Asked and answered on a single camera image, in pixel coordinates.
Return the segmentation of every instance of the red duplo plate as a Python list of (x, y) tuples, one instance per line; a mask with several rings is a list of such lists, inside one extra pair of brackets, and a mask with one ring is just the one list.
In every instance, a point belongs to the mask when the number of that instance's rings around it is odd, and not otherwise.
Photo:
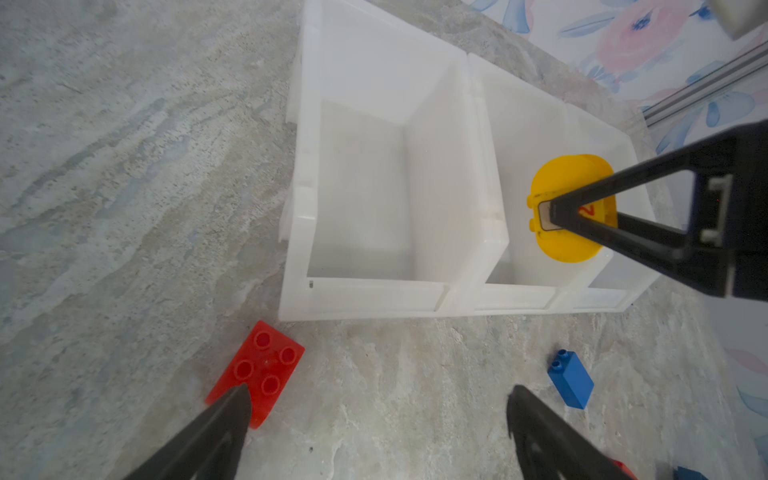
[(303, 354), (304, 347), (260, 320), (205, 403), (212, 405), (227, 390), (245, 383), (252, 407), (250, 427), (257, 429), (272, 411)]

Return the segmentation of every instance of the storage bin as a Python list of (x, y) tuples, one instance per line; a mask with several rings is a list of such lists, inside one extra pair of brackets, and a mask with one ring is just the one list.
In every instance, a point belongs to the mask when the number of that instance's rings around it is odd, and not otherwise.
[[(561, 155), (637, 163), (629, 137), (362, 0), (308, 0), (286, 120), (279, 318), (621, 311), (658, 277), (603, 248), (547, 257), (531, 181)], [(619, 211), (653, 219), (638, 187)]]

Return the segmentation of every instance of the marble floor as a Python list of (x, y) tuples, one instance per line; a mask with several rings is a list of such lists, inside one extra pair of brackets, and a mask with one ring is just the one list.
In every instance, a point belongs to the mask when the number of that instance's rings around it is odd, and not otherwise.
[[(629, 133), (642, 117), (459, 0), (378, 0)], [(520, 478), (525, 384), (638, 478), (759, 478), (692, 293), (622, 314), (278, 323), (299, 0), (0, 5), (0, 478), (120, 479), (204, 407), (265, 319), (306, 347), (239, 478)], [(651, 189), (659, 217), (668, 191)], [(595, 381), (566, 409), (546, 376)]]

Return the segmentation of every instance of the blue duplo brick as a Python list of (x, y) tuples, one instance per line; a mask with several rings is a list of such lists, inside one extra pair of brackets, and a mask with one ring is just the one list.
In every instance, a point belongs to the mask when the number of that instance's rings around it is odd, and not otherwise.
[(696, 470), (689, 470), (688, 468), (677, 467), (672, 474), (674, 480), (707, 480), (707, 477), (701, 475)]
[(565, 405), (582, 410), (587, 408), (594, 382), (575, 352), (560, 350), (548, 373)]

